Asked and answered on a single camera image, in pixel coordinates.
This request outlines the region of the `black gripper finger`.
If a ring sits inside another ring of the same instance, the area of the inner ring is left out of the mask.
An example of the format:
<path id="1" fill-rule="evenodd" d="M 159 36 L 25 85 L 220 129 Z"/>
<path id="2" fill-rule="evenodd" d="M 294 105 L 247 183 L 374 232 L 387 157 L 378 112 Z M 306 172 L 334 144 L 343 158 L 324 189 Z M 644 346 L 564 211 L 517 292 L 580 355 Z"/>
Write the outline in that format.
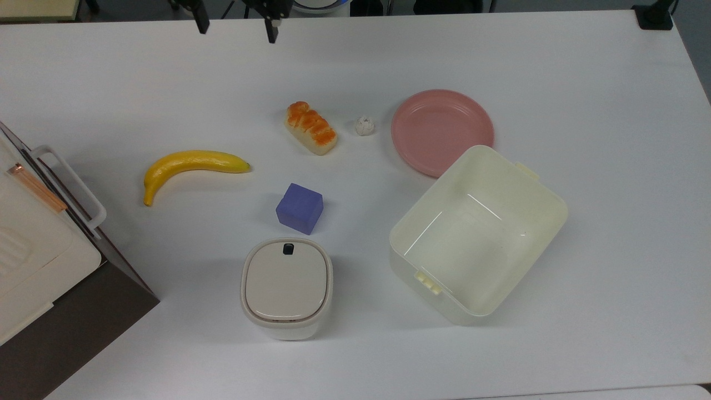
<path id="1" fill-rule="evenodd" d="M 247 8 L 253 9 L 262 16 L 269 43 L 275 44 L 278 37 L 278 28 L 283 19 L 289 18 L 294 2 L 276 0 L 244 1 L 243 3 Z"/>
<path id="2" fill-rule="evenodd" d="M 176 7 L 182 8 L 186 13 L 193 16 L 200 34 L 206 34 L 210 26 L 210 19 L 203 1 L 199 0 L 178 0 Z"/>

